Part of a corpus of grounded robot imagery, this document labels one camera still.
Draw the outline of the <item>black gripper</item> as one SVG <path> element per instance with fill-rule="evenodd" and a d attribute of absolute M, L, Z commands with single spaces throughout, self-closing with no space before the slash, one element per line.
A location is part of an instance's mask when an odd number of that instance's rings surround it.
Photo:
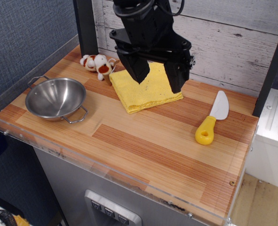
<path fill-rule="evenodd" d="M 113 11 L 124 27 L 111 31 L 118 57 L 140 84 L 150 72 L 149 60 L 164 63 L 165 72 L 174 94 L 179 93 L 189 79 L 195 58 L 190 55 L 191 43 L 173 30 L 174 17 L 184 8 L 181 2 L 173 13 L 167 0 L 115 0 Z"/>

